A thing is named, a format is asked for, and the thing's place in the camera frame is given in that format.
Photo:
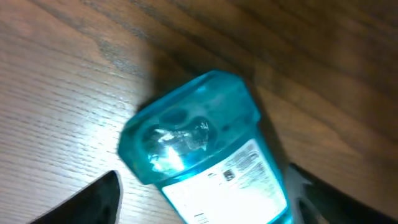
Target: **blurry dark object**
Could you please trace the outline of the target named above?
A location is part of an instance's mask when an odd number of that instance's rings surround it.
[[[294,164],[287,171],[287,191],[295,223],[398,223],[334,189]]]
[[[109,171],[31,224],[115,224],[120,192],[116,171]]]

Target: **blue shiny package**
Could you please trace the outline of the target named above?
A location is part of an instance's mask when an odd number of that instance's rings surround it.
[[[292,223],[260,118],[241,78],[212,71],[131,118],[118,153],[185,223]]]

